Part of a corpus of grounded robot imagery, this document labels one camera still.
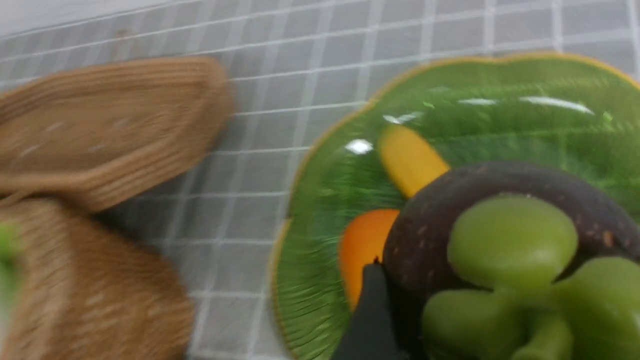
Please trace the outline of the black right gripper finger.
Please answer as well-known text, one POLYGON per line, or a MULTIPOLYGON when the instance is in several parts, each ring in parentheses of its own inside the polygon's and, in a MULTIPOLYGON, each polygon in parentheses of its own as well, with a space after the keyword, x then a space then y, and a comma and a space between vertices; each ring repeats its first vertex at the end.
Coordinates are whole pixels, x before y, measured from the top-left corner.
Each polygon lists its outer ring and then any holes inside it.
POLYGON ((400 339, 397 289, 381 260, 366 264, 362 276, 358 303, 332 360, 409 360, 400 339))

